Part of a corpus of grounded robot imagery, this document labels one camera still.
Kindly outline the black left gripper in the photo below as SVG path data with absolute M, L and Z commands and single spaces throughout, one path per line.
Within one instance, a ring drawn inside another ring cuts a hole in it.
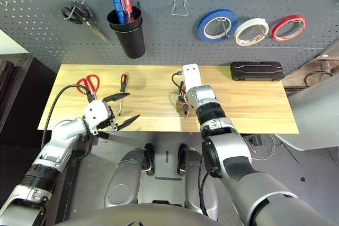
M 114 122 L 115 115 L 111 109 L 111 106 L 108 105 L 107 102 L 110 101 L 118 101 L 123 99 L 126 96 L 129 96 L 129 93 L 117 93 L 113 94 L 107 97 L 104 97 L 104 101 L 100 101 L 100 109 L 99 109 L 99 124 L 98 124 L 98 129 L 103 130 L 107 127 L 111 127 L 113 131 L 120 131 L 129 125 L 131 125 L 137 118 L 140 117 L 140 115 L 136 115 L 134 117 L 131 117 L 127 120 L 125 120 L 121 125 L 116 125 Z

